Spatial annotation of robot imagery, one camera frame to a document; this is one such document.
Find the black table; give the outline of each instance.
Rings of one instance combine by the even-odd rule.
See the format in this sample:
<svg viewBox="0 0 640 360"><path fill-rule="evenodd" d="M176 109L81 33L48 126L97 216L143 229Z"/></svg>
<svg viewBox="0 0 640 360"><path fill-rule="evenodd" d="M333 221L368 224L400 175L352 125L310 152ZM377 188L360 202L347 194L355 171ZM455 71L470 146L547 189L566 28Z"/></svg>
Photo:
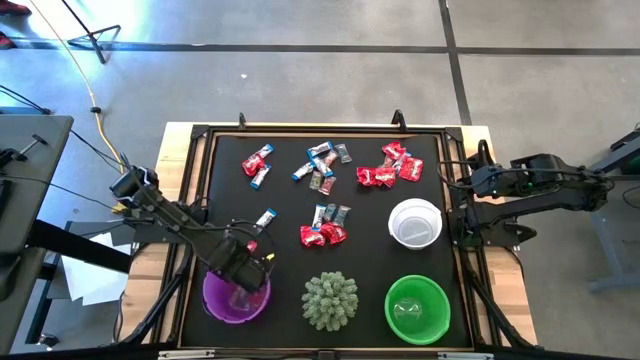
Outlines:
<svg viewBox="0 0 640 360"><path fill-rule="evenodd" d="M407 348L386 323L384 297L394 281L409 274L436 281L451 303L449 331L433 347L471 347L461 287L448 229L423 251L411 251L389 235L387 220L400 201L419 197L444 208L443 190L434 172L425 171L418 183L398 179L392 189L365 188L356 181L357 166L382 163L380 148L394 138L336 138L345 143L354 161L336 161L337 181L330 196L308 188L310 175L293 182L291 174L308 161L305 150L328 140L324 137L278 138L218 136L215 142L210 221L226 224L235 218L255 221L267 209L278 216L268 231L276 239L276 267L272 274L269 304L249 323L230 326L207 315L202 306L202 281L206 269L196 266L182 330L183 347L225 348ZM436 138L430 135L402 140L413 156L434 169L438 161ZM240 163L265 143L275 147L266 162L272 169L258 191ZM352 207L345 226L349 238L339 246L304 248L299 227L310 224L315 204L336 203ZM316 331L302 317L304 283L323 271L342 271L358 285L360 303L355 318L338 332Z"/></svg>

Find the gray floor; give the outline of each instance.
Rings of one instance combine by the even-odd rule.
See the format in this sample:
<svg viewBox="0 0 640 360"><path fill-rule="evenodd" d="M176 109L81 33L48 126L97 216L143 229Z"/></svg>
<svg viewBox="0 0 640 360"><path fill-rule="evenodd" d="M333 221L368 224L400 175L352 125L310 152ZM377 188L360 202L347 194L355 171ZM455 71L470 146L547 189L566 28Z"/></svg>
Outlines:
<svg viewBox="0 0 640 360"><path fill-rule="evenodd" d="M445 44L437 0L69 2L91 28L121 24L121 41ZM80 35L60 2L36 3L64 38ZM633 0L450 0L449 8L458 46L640 47ZM0 31L53 38L38 15L0 19ZM460 123L447 55L118 51L102 66L91 52L74 54L106 111L107 133L146 166L156 161L167 121L230 121L240 111L249 121L386 123L401 108L411 123ZM11 50L0 63L3 85L72 115L74 129L106 151L67 54ZM460 63L473 124L490 126L502 162L550 152L590 165L640 121L640 57L465 55ZM116 177L71 138L54 182L110 201ZM62 226L111 215L51 189L40 217ZM588 215L554 211L521 221L539 231L521 255L540 344L638 357L640 289L587 290L609 274ZM110 340L115 313L114 304L58 302L45 330L62 338L58 349L95 346ZM33 350L19 336L14 351Z"/></svg>

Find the desk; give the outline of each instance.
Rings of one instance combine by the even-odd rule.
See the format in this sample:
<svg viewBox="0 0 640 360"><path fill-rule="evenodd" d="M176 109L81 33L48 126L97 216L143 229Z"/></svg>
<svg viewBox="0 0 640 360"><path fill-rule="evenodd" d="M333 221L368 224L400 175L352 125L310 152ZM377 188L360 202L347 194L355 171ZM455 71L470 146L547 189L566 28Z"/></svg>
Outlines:
<svg viewBox="0 0 640 360"><path fill-rule="evenodd" d="M204 141L191 143L193 125L207 125L205 123L168 123L165 128L156 172L160 179L160 188L164 195L170 200L177 200L180 189L183 185L183 173L187 163L187 154L190 146L195 147L194 159L192 162L191 178L185 179L187 188L187 202L193 201L198 192L197 183L200 167L202 166L205 154ZM265 126L283 126L286 131L286 124L263 124ZM332 124L335 127L356 126L354 124ZM373 125L375 128L395 128L392 125ZM480 139L486 139L491 146L489 130L484 126L462 126L464 137L464 147L467 155L476 152L477 143ZM121 338L130 334L136 325L142 320L156 300L162 281L165 260L167 258L168 245L154 244L147 247L144 252L133 262L129 272L129 282L123 297L123 328ZM182 249L178 251L176 266L180 261ZM489 269L489 277L493 289L493 296L496 303L518 329L521 335L532 343L536 343L535 331L529 310L522 273L517 262L512 255L500 248L487 248L486 259ZM162 326L161 341L167 339L170 332L171 323L175 311L176 295L167 306L164 323ZM487 322L486 311L481 301L476 297L479 309L481 331L484 338L489 341L490 333Z"/></svg>

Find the bowl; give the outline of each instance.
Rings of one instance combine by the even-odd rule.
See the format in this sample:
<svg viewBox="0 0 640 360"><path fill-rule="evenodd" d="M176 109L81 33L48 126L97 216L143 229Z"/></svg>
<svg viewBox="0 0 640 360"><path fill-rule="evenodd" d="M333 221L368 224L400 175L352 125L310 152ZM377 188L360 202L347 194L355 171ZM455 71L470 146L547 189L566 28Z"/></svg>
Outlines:
<svg viewBox="0 0 640 360"><path fill-rule="evenodd" d="M384 300L387 323L398 337L414 345L428 345L449 330L451 307L442 288L421 275L396 281Z"/></svg>

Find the candy wrapper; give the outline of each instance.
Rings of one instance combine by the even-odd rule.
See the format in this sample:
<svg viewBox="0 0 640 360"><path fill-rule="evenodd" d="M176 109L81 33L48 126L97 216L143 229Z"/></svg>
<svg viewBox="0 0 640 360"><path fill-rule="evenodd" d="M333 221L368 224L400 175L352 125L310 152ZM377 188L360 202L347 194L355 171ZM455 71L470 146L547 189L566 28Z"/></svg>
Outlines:
<svg viewBox="0 0 640 360"><path fill-rule="evenodd" d="M324 216L324 211L326 209L327 207L324 205L316 205L316 212L313 214L313 222L311 223L311 229L313 231L320 231L320 227L322 226L322 217Z"/></svg>
<svg viewBox="0 0 640 360"><path fill-rule="evenodd" d="M298 181L298 180L302 179L305 175L309 174L312 171L313 171L313 163L312 162L308 162L308 163L300 166L298 168L298 170L296 170L296 172L294 172L293 175L291 175L291 177L293 178L293 180Z"/></svg>
<svg viewBox="0 0 640 360"><path fill-rule="evenodd" d="M269 170L271 170L271 165L265 165L262 169L260 169L258 171L258 173L256 174L256 176L253 177L253 180L251 180L251 187L254 189L257 189L260 187L260 184L262 184L262 181L264 180L264 177L267 176L267 173L269 172Z"/></svg>
<svg viewBox="0 0 640 360"><path fill-rule="evenodd" d="M316 156L314 158L311 158L311 161L316 166L316 169L318 169L323 176L329 177L333 175L333 171L331 171L331 169L329 169L329 167L319 157Z"/></svg>
<svg viewBox="0 0 640 360"><path fill-rule="evenodd" d="M336 145L336 150L338 150L338 155L340 155L340 162L345 164L351 162L351 156L349 156L349 152L347 151L347 146L345 144Z"/></svg>
<svg viewBox="0 0 640 360"><path fill-rule="evenodd" d="M320 189L318 189L318 191L320 191L325 195L329 195L329 193L331 193L331 188L333 187L333 183L335 182L336 182L335 176L324 178L324 182L322 183L322 186L320 186Z"/></svg>
<svg viewBox="0 0 640 360"><path fill-rule="evenodd" d="M403 148L399 141L394 141L382 147L382 152L389 155L393 160L398 158L407 152L407 149Z"/></svg>
<svg viewBox="0 0 640 360"><path fill-rule="evenodd" d="M322 183L322 174L319 171L314 171L313 175L311 176L311 182L309 183L309 189L320 189L320 183Z"/></svg>
<svg viewBox="0 0 640 360"><path fill-rule="evenodd" d="M400 177L409 181L417 182L422 176L424 162L420 159L408 157L405 159L400 169Z"/></svg>
<svg viewBox="0 0 640 360"><path fill-rule="evenodd" d="M336 214L336 218L333 219L333 223L340 227L344 227L344 220L347 218L349 210L351 210L350 207L340 205L340 207L338 208L338 213Z"/></svg>
<svg viewBox="0 0 640 360"><path fill-rule="evenodd" d="M324 235L324 237L328 239L329 243L332 245L343 242L348 236L346 230L343 227L334 223L323 224L322 228L320 229L320 234Z"/></svg>
<svg viewBox="0 0 640 360"><path fill-rule="evenodd" d="M329 167L331 166L331 164L333 164L333 162L337 158L338 158L338 153L335 150L330 150L327 156L325 156L324 159L322 159L322 161L324 162L325 165L327 165L327 167Z"/></svg>
<svg viewBox="0 0 640 360"><path fill-rule="evenodd" d="M264 212L264 214L262 214L262 216L260 216L260 219L258 219L258 221L256 221L256 232L258 234L260 234L262 232L262 230L264 230L264 228L267 227L267 225L269 225L269 223L271 222L271 220L273 220L274 217L276 217L276 212L275 210L268 208L267 211Z"/></svg>
<svg viewBox="0 0 640 360"><path fill-rule="evenodd" d="M393 168L396 170L396 174L400 173L400 169L402 168L402 164L404 164L404 160L408 157L411 157L411 153L406 152L402 155L400 155L400 157L398 158L398 160L396 160L393 163Z"/></svg>
<svg viewBox="0 0 640 360"><path fill-rule="evenodd" d="M331 144L331 141L326 141L323 142L322 144L318 145L318 146L314 146L312 148L309 148L307 150L307 154L309 155L309 158L313 158L315 156L318 156L324 152L327 152L329 150L333 149L333 144Z"/></svg>
<svg viewBox="0 0 640 360"><path fill-rule="evenodd" d="M396 183L396 171L394 168L378 168L375 174L378 185L385 184L392 187Z"/></svg>
<svg viewBox="0 0 640 360"><path fill-rule="evenodd" d="M267 144L263 146L262 149L258 150L254 155L258 155L264 159L267 157L267 155L271 154L272 151L273 151L273 146Z"/></svg>
<svg viewBox="0 0 640 360"><path fill-rule="evenodd" d="M391 158L391 156L385 155L384 162L382 163L382 165L378 166L378 168L392 167L392 166L393 166L393 159Z"/></svg>
<svg viewBox="0 0 640 360"><path fill-rule="evenodd" d="M324 245L324 236L317 231L313 231L311 226L300 226L300 242L306 247L319 243Z"/></svg>
<svg viewBox="0 0 640 360"><path fill-rule="evenodd" d="M324 216L322 217L324 221L331 221L334 212L336 212L336 204L327 205L327 209L324 211Z"/></svg>
<svg viewBox="0 0 640 360"><path fill-rule="evenodd" d="M356 175L358 175L358 182L364 186L378 185L375 168L359 167L356 169Z"/></svg>
<svg viewBox="0 0 640 360"><path fill-rule="evenodd" d="M260 157L260 155L253 154L249 156L249 158L242 162L242 169L245 174L249 176L254 176L258 170L264 168L264 159Z"/></svg>

